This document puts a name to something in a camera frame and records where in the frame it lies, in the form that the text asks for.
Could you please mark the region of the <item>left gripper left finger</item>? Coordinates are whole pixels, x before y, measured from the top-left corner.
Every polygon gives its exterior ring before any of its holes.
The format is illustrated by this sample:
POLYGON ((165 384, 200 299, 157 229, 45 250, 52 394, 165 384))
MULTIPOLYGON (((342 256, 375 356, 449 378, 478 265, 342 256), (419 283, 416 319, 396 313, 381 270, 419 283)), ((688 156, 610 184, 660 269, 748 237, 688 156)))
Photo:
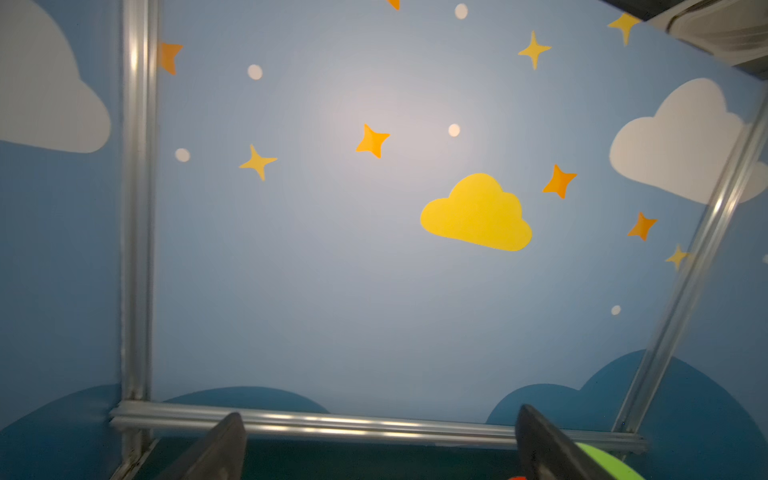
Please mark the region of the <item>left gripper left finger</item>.
POLYGON ((157 478, 160 480, 240 480, 247 433, 239 413, 222 419, 157 478))

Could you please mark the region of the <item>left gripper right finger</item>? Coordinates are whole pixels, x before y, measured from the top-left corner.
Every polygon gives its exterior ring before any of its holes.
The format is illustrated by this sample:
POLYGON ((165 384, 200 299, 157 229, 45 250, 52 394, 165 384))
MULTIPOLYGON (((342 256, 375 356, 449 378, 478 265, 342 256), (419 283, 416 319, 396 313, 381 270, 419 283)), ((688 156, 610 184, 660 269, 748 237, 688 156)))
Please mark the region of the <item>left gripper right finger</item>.
POLYGON ((528 480, 614 479, 532 405, 521 406, 515 436, 523 475, 528 480))

